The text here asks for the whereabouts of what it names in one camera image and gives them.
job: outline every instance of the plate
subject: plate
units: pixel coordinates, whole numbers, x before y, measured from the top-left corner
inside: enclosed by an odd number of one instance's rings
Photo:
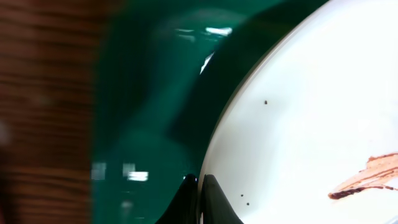
[[[398,151],[398,1],[334,0],[284,38],[231,100],[201,168],[250,223],[387,223],[398,191],[328,194]]]

